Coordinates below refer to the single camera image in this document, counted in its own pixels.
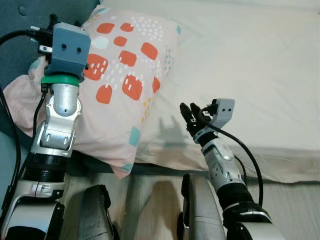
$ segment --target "pillowcase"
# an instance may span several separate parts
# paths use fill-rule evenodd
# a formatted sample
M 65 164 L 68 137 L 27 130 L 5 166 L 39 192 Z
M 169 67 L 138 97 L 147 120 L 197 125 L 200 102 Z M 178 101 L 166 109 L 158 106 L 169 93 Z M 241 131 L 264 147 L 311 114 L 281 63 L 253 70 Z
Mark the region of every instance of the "pillowcase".
M 162 17 L 101 5 L 82 27 L 91 47 L 79 89 L 82 115 L 74 149 L 110 164 L 123 178 L 131 172 L 144 122 L 174 64 L 181 28 Z M 45 65 L 39 58 L 28 76 L 4 91 L 15 123 L 29 136 Z M 41 114 L 37 122 L 44 119 Z

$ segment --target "white bedsheet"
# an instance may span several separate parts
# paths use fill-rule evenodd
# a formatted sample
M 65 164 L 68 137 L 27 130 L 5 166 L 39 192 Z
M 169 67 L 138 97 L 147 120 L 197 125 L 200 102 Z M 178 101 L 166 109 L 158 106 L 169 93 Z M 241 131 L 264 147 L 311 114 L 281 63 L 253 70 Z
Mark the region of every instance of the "white bedsheet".
M 146 121 L 137 162 L 207 169 L 179 105 L 204 107 L 213 98 L 232 98 L 235 110 L 224 129 L 252 150 L 265 178 L 320 181 L 317 3 L 241 2 L 248 1 L 104 1 L 167 17 L 182 28 L 173 71 Z M 254 176 L 245 153 L 227 142 Z

